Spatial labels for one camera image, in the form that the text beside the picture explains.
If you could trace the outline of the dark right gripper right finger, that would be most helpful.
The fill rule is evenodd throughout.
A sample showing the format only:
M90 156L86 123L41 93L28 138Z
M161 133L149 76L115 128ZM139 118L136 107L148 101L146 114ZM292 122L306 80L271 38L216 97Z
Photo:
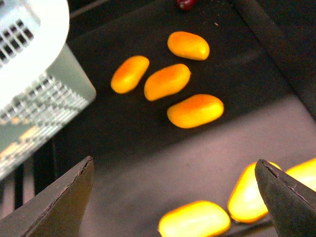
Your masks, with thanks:
M316 192L264 159L255 165L260 195L280 237L316 235Z

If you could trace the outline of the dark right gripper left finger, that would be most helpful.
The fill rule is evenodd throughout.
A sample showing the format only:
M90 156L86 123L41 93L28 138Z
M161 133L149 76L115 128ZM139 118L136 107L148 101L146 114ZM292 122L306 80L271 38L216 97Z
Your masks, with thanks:
M94 181L86 157L34 198L1 219L2 237L76 237Z

